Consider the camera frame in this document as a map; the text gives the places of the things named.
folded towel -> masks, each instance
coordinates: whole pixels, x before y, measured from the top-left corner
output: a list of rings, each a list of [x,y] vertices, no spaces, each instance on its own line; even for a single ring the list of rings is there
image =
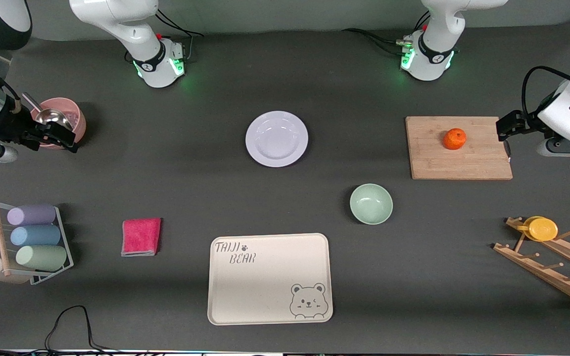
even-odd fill
[[[158,253],[162,219],[135,219],[122,223],[122,257],[154,256]]]

gray wall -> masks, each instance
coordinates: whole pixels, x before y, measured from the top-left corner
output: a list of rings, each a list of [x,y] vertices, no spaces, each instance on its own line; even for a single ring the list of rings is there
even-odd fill
[[[68,0],[27,0],[32,36],[53,41],[108,39],[80,22]],[[425,11],[420,0],[160,0],[160,9],[186,29],[215,33],[292,30],[405,29]],[[468,11],[469,27],[552,25],[570,21],[570,0],[509,0],[500,8]],[[156,18],[156,32],[175,34]]]

bear drawing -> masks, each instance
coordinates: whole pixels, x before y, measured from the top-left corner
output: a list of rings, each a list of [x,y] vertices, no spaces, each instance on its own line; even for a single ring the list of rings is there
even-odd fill
[[[294,314],[294,318],[315,318],[317,315],[323,317],[328,311],[329,305],[324,298],[325,287],[322,283],[316,283],[313,287],[302,287],[294,284],[291,287],[293,295],[289,311]]]

yellow cup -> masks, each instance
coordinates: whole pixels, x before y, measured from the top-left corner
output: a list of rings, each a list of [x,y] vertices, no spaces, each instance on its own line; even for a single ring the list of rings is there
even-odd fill
[[[542,216],[534,216],[525,220],[523,225],[516,226],[532,241],[549,241],[558,235],[558,227],[552,220]]]

dark gray tabletop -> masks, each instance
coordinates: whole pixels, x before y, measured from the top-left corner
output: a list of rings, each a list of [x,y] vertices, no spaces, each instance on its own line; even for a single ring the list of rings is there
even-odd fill
[[[441,79],[419,83],[357,34],[208,36],[195,40],[184,78],[152,89],[118,41],[29,44],[10,83],[73,99],[89,129],[76,155],[20,149],[0,165],[0,201],[59,205],[76,266],[38,286],[0,283],[0,348],[40,347],[62,309],[84,304],[95,340],[120,349],[570,354],[570,298],[489,247],[515,241],[507,216],[570,229],[570,158],[537,155],[538,133],[511,139],[513,180],[412,180],[404,126],[409,115],[520,108],[529,68],[570,72],[570,24],[468,29],[459,47]],[[559,82],[534,74],[530,106]],[[247,126],[271,110],[307,124],[310,147],[291,167],[246,152]],[[367,182],[393,196],[382,225],[348,212],[351,190]],[[142,217],[164,218],[160,253],[120,257],[122,221]],[[210,242],[297,232],[330,241],[333,318],[210,324]],[[52,346],[87,346],[81,313]]]

